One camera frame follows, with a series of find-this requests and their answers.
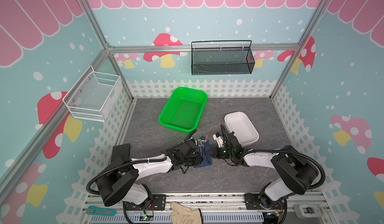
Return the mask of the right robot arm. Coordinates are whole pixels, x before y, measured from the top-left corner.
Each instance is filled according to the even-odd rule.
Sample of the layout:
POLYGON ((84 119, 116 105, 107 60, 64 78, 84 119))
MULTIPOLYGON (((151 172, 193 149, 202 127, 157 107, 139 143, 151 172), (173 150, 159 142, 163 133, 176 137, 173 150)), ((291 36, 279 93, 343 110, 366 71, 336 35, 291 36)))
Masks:
POLYGON ((230 160, 231 166, 266 167, 277 171, 279 178, 264 186, 254 201, 262 209, 272 209, 289 196, 303 195, 307 190, 322 186, 326 180, 322 165, 292 146, 280 150, 245 149, 233 132, 216 133, 213 138, 218 145, 210 152, 212 158, 230 160))

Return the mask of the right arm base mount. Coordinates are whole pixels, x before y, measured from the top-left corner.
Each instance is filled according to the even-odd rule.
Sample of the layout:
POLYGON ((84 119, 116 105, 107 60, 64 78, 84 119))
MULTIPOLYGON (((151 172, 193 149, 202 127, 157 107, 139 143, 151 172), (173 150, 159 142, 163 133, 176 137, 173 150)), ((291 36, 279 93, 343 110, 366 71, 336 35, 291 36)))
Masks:
POLYGON ((246 193, 244 195, 247 210, 278 210, 284 209, 284 200, 272 201, 265 195, 246 193))

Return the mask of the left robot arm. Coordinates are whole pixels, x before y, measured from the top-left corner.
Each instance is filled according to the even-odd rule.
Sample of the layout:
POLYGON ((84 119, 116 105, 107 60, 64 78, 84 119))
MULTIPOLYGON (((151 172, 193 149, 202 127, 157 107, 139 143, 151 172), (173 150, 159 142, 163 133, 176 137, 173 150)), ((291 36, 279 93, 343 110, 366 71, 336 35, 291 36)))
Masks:
POLYGON ((189 167, 197 167, 204 161, 197 141, 192 138, 156 157, 132 159, 130 151, 130 144, 114 147, 115 158, 86 185, 86 191, 101 196, 106 207, 126 202, 144 210, 154 198, 145 184, 137 184, 138 180, 176 170, 185 173, 189 167))

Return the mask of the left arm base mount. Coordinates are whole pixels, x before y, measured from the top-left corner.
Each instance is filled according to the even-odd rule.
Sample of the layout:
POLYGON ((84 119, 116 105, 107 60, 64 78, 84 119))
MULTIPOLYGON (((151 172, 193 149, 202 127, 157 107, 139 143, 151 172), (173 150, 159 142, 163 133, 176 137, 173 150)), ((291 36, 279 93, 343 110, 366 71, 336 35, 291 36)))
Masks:
POLYGON ((124 202, 126 211, 164 211, 166 206, 166 195, 151 195, 142 204, 136 205, 124 202))

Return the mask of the white plastic tub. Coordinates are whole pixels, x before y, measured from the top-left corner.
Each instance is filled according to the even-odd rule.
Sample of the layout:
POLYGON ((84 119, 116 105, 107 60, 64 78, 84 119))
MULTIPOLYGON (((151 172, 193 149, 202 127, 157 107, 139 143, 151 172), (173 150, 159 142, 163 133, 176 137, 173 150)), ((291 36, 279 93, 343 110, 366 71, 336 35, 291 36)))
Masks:
POLYGON ((250 146, 259 140, 258 131, 245 113, 230 113, 224 120, 226 128, 230 133, 234 132, 234 136, 242 147, 250 146))

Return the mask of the dark blue paper napkin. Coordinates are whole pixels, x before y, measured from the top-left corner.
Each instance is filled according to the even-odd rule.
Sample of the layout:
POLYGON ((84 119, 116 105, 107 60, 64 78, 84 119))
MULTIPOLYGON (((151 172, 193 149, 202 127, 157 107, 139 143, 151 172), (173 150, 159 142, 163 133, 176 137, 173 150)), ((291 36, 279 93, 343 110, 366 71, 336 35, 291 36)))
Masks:
POLYGON ((201 153, 198 147, 197 141, 197 149, 196 152, 201 155, 203 160, 199 163, 199 165, 195 166, 195 168, 204 168, 212 165, 212 157, 210 153, 212 151, 212 146, 209 143, 209 140, 205 136, 201 136, 199 139, 205 140, 204 151, 201 153))

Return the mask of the green plastic basket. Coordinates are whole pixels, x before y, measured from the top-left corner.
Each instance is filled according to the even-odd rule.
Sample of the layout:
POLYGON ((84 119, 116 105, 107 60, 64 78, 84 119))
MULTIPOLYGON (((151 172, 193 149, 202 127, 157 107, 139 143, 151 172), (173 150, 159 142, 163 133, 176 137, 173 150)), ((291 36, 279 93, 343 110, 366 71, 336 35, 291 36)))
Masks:
POLYGON ((207 100, 208 95, 203 91, 177 88, 161 111, 158 121, 170 130, 189 134, 198 127, 207 100))

